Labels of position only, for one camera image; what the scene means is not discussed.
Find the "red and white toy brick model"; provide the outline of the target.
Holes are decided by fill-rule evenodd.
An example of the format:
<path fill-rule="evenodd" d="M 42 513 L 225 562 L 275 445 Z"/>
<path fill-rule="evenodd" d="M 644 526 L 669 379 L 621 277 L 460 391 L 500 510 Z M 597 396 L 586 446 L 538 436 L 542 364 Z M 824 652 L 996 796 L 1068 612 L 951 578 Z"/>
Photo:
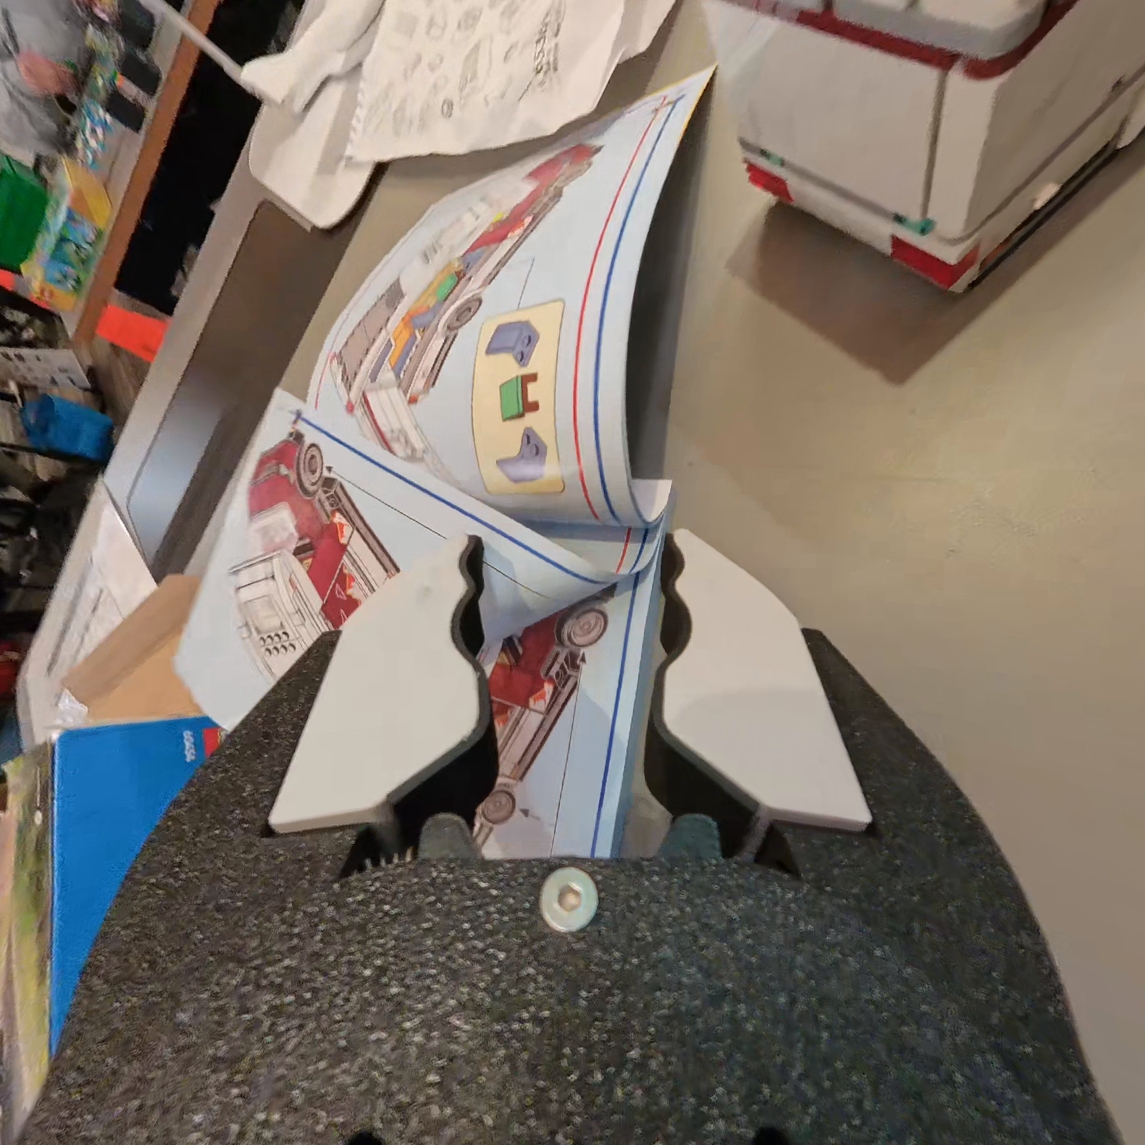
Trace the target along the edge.
<path fill-rule="evenodd" d="M 706 3 L 749 183 L 963 293 L 1142 134 L 1142 2 Z"/>

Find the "brown cardboard box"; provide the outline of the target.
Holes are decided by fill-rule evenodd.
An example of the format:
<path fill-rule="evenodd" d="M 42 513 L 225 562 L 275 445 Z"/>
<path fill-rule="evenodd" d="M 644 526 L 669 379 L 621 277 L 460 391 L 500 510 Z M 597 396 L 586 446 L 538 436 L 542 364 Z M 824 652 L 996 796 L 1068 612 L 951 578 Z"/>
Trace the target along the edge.
<path fill-rule="evenodd" d="M 62 680 L 61 727 L 203 716 L 174 659 L 200 580 L 166 577 Z"/>

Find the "green and yellow toy box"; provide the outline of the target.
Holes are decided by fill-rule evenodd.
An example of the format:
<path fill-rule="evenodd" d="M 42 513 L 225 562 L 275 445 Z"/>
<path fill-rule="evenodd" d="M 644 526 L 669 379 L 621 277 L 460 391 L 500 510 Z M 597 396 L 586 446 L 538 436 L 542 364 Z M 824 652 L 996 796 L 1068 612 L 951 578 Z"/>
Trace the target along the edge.
<path fill-rule="evenodd" d="M 86 167 L 62 157 L 41 176 L 2 154 L 1 269 L 23 278 L 37 304 L 75 308 L 109 221 L 109 195 Z"/>

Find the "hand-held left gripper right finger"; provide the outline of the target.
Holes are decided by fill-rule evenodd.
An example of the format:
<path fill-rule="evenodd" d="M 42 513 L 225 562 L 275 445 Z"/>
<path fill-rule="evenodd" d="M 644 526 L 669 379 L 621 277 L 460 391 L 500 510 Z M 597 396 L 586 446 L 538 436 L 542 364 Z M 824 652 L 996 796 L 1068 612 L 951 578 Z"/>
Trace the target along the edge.
<path fill-rule="evenodd" d="M 665 544 L 662 593 L 653 799 L 673 821 L 707 817 L 724 851 L 758 851 L 771 826 L 867 832 L 871 809 L 786 605 L 683 529 Z"/>

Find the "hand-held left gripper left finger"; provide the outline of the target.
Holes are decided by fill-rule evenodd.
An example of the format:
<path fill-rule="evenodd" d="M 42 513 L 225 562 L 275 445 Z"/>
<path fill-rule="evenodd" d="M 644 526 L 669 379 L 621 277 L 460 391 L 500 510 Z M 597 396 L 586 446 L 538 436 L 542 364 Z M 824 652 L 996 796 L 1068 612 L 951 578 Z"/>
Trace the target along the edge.
<path fill-rule="evenodd" d="M 267 815 L 275 836 L 365 828 L 405 851 L 435 814 L 474 825 L 497 776 L 481 593 L 482 541 L 465 535 L 343 625 Z"/>

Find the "blue bag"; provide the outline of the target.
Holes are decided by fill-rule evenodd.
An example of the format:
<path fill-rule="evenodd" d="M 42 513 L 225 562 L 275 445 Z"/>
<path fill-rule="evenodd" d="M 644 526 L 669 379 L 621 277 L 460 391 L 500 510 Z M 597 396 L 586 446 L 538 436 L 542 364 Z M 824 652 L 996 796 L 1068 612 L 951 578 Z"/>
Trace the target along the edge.
<path fill-rule="evenodd" d="M 23 405 L 20 423 L 28 445 L 38 453 L 106 464 L 114 447 L 111 419 L 64 397 L 41 393 Z"/>

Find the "toy brick instruction booklet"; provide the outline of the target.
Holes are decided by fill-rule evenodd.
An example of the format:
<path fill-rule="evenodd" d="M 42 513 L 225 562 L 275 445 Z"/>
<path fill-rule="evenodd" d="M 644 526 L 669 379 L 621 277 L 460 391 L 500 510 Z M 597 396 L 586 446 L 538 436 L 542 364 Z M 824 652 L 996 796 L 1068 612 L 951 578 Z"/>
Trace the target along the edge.
<path fill-rule="evenodd" d="M 304 397 L 268 400 L 174 667 L 234 730 L 320 638 L 481 540 L 495 858 L 616 855 L 669 480 L 629 456 L 639 277 L 715 67 L 440 199 L 354 293 Z"/>

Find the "blue toy set box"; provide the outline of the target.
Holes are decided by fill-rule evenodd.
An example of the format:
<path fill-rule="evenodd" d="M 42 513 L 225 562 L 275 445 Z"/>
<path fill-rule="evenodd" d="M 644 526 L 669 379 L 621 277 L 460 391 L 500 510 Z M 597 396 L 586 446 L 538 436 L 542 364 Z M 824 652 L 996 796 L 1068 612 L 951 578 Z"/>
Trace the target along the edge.
<path fill-rule="evenodd" d="M 165 810 L 219 746 L 204 717 L 2 745 L 1 1125 L 19 1138 L 95 937 Z"/>

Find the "white printed paper sheet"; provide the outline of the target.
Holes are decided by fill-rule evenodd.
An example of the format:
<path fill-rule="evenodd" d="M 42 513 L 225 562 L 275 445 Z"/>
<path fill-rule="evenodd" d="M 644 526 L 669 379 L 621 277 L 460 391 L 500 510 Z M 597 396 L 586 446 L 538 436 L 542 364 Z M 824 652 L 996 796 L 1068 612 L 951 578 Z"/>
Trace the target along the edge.
<path fill-rule="evenodd" d="M 388 2 L 347 158 L 392 162 L 544 139 L 597 107 L 673 2 Z"/>

